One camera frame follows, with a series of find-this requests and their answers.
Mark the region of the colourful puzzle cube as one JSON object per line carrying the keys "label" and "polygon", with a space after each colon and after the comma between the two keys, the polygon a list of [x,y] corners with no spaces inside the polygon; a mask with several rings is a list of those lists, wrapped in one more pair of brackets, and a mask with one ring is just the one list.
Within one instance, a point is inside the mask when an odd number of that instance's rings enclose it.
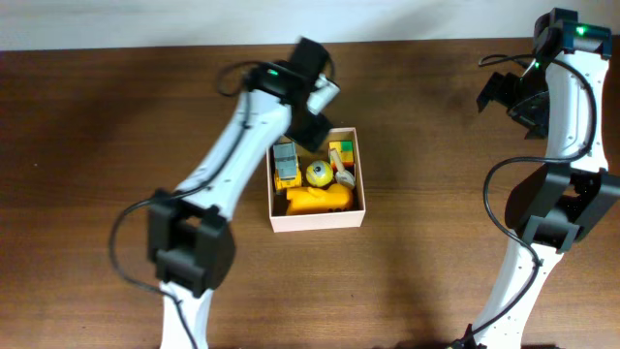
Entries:
{"label": "colourful puzzle cube", "polygon": [[345,168],[355,165],[354,145],[352,141],[335,141],[328,144],[328,149],[335,149]]}

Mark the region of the yellow ball with eyes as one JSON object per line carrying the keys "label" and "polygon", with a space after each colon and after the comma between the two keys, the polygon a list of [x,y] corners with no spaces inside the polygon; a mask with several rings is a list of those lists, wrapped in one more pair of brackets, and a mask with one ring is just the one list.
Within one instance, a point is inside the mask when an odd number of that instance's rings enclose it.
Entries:
{"label": "yellow ball with eyes", "polygon": [[333,169],[327,161],[316,160],[306,168],[306,180],[313,187],[326,187],[333,179]]}

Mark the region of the yellow grey toy truck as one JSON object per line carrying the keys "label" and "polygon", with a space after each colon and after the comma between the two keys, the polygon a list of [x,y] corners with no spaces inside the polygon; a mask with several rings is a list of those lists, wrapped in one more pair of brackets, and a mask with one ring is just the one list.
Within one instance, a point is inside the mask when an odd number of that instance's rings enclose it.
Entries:
{"label": "yellow grey toy truck", "polygon": [[277,193],[302,185],[299,157],[294,143],[278,143],[272,147],[274,158],[274,186]]}

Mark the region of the white rattle drum toy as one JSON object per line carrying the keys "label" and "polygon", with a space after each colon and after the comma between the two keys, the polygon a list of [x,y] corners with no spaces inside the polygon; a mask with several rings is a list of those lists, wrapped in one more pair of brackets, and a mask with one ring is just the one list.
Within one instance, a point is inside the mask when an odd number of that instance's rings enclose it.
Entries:
{"label": "white rattle drum toy", "polygon": [[341,184],[341,185],[343,185],[343,186],[353,190],[356,187],[356,179],[355,179],[355,177],[353,176],[353,174],[351,172],[349,172],[344,167],[344,164],[342,163],[342,160],[341,160],[341,158],[340,158],[340,156],[339,156],[339,154],[338,154],[336,149],[332,148],[329,151],[329,154],[330,154],[330,157],[331,157],[331,159],[333,160],[333,162],[334,162],[334,164],[336,166],[336,173],[334,175],[335,180],[339,184]]}

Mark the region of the orange toy dinosaur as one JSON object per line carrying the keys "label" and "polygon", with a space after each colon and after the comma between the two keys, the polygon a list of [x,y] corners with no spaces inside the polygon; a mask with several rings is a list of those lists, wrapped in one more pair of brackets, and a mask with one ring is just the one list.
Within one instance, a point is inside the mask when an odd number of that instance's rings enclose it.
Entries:
{"label": "orange toy dinosaur", "polygon": [[353,191],[333,183],[327,189],[298,187],[287,191],[287,215],[329,213],[349,210],[354,203]]}

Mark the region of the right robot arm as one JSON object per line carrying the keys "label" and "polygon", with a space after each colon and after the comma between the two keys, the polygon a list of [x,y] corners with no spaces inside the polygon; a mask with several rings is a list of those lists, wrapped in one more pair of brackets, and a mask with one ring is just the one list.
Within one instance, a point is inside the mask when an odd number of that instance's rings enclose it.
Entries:
{"label": "right robot arm", "polygon": [[582,23],[577,12],[554,8],[540,16],[531,52],[492,54],[491,66],[513,61],[522,75],[495,73],[477,98],[490,102],[546,142],[544,156],[499,162],[492,177],[510,164],[539,168],[511,191],[502,219],[489,217],[508,239],[498,278],[483,311],[454,348],[518,348],[543,284],[571,247],[585,239],[619,199],[619,178],[608,170],[603,146],[603,87],[612,52],[610,29]]}

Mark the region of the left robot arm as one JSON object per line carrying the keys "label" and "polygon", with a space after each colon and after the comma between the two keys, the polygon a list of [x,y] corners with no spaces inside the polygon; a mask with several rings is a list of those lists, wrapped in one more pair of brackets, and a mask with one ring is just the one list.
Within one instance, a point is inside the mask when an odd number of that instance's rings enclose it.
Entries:
{"label": "left robot arm", "polygon": [[147,259],[164,299],[164,348],[204,348],[209,307],[232,267],[230,223],[248,180],[281,137],[308,151],[326,139],[322,110],[338,94],[331,58],[307,38],[283,61],[260,62],[242,80],[232,119],[199,166],[147,212]]}

